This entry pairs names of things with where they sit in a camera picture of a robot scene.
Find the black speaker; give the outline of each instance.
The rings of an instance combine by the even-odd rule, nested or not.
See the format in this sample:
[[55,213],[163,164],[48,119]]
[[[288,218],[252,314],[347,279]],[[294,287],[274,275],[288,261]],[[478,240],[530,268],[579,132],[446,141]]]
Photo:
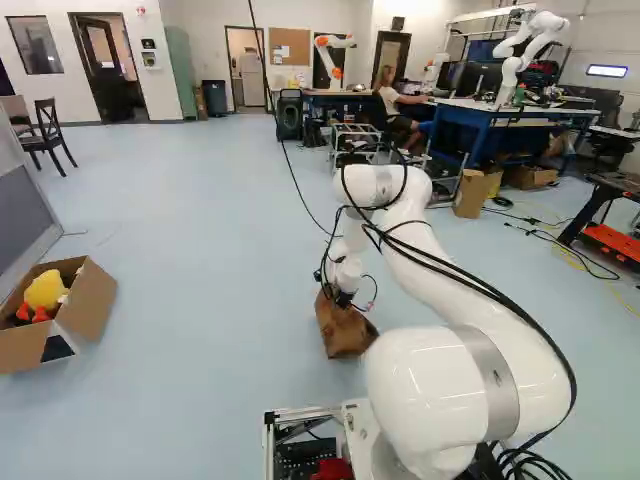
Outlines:
[[302,92],[283,88],[277,107],[278,140],[302,140]]

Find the trash can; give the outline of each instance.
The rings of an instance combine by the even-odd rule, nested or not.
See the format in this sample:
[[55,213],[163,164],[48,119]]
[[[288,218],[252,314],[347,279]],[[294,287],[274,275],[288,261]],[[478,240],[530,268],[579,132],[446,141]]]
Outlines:
[[227,114],[227,89],[224,80],[203,80],[202,92],[210,117]]

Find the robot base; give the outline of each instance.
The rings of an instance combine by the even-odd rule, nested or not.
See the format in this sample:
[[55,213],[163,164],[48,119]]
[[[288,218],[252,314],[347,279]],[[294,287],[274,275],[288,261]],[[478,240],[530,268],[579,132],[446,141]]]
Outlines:
[[336,451],[351,464],[356,480],[417,480],[398,461],[393,448],[380,434],[380,426],[366,398],[334,408],[279,409],[265,413],[264,418],[265,480],[277,480],[280,445],[331,420],[342,426],[336,438]]

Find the doorway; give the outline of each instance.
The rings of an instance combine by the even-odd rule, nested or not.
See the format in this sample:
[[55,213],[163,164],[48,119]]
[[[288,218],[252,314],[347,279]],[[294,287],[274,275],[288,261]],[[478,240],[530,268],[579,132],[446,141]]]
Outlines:
[[[334,35],[338,37],[340,40],[344,40],[347,36],[343,33],[313,33],[313,44],[315,45],[315,39],[317,37],[326,36],[326,35]],[[346,48],[331,48],[327,47],[327,52],[329,52],[329,56],[333,63],[337,68],[339,68],[342,72],[344,72],[344,59],[347,53]],[[320,58],[320,53],[318,53],[318,49],[314,47],[313,49],[313,88],[324,88],[328,89],[331,86],[331,72],[327,72],[327,69],[324,68],[324,62],[322,58]],[[344,76],[340,79],[340,88],[344,88]]]
[[148,122],[138,72],[121,13],[70,13],[102,123]]
[[267,61],[264,51],[264,30],[256,29],[260,45],[256,42],[253,27],[225,26],[229,77],[233,96],[233,111],[236,113],[266,113],[267,89],[264,84],[262,58]]
[[385,65],[396,67],[396,76],[393,79],[393,83],[404,78],[410,45],[410,33],[378,32],[378,41],[376,42],[376,53],[373,58],[373,72],[371,76],[372,87],[378,78],[380,70]]

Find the cork board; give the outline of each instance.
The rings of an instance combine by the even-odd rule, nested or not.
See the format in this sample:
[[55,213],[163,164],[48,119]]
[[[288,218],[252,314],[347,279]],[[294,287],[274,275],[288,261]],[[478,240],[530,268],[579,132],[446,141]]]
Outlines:
[[311,64],[311,30],[269,28],[269,57],[271,65],[309,66]]

